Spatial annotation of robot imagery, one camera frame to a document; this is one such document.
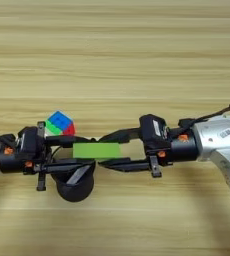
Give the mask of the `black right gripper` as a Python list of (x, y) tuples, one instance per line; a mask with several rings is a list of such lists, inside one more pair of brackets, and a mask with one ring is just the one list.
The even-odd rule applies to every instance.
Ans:
[[(129, 143), (140, 138), (139, 128), (121, 129), (107, 134), (99, 139), (102, 143)], [(160, 178), (160, 166), (166, 167), (174, 162), (195, 161), (199, 151), (192, 131), (178, 135), (176, 138), (169, 136), (167, 139), (152, 138), (145, 143), (146, 160), (111, 159), (100, 162), (102, 167), (121, 171), (138, 172), (149, 169), (153, 178)]]

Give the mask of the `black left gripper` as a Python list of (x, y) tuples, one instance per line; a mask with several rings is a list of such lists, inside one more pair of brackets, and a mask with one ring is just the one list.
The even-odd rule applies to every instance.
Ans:
[[(71, 148), (74, 143), (91, 143), (96, 142), (96, 139), (70, 135), (45, 138), (45, 123), (41, 121), (36, 126), (24, 127), (17, 137), (5, 136), (4, 141), (6, 143), (0, 147), (0, 170), (3, 173), (21, 172), (24, 175), (38, 173), (37, 190), (45, 191), (45, 175), (41, 171), (41, 165), (47, 160), (47, 146)], [(60, 159), (44, 164), (43, 171), (68, 172), (94, 163), (93, 159)]]

